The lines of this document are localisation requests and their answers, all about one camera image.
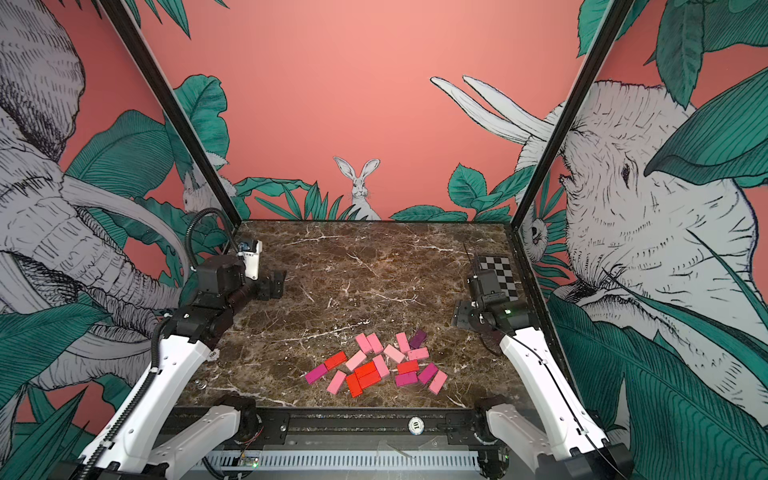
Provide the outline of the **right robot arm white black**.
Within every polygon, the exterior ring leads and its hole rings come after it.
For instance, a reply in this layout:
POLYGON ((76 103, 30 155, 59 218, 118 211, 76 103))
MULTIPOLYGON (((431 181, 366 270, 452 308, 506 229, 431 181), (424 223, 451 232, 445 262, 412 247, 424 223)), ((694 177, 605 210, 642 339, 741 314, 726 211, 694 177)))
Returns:
POLYGON ((453 324, 486 336, 517 371, 542 424, 538 427, 500 397, 475 409, 476 438, 503 443, 536 479, 628 479, 634 461, 587 413, 550 352, 540 322, 513 301, 493 270, 467 278, 471 299, 453 324))

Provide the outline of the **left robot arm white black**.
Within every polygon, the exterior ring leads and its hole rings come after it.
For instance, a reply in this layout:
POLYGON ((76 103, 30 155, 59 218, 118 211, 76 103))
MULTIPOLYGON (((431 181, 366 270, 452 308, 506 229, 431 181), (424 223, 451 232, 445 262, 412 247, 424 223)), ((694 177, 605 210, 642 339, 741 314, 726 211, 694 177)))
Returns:
POLYGON ((286 273, 259 275, 255 251, 218 255, 197 266, 197 292, 156 327, 150 364, 108 425, 77 459, 60 461, 51 479, 180 479, 227 440, 254 440, 262 421, 252 398, 224 396, 163 444, 156 442, 198 368, 210 360, 234 317, 253 300, 283 295, 286 273))

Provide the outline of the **light pink block edge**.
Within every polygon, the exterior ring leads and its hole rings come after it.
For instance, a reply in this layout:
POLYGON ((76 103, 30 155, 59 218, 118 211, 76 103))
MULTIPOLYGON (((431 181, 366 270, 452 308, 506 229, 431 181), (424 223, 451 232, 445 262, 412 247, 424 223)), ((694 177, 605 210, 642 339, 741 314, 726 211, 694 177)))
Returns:
POLYGON ((445 385, 447 380, 447 374, 441 370, 438 370, 433 377, 428 389, 435 395, 438 395, 445 385))

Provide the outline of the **dark purple block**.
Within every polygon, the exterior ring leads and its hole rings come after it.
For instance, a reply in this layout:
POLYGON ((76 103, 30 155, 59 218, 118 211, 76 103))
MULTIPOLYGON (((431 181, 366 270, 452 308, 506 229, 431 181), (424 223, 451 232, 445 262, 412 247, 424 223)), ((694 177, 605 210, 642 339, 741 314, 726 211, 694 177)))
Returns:
POLYGON ((422 330, 418 329, 415 334, 410 338, 409 340, 409 347, 411 350, 419 349, 423 346, 425 340, 427 338, 427 333, 422 330))

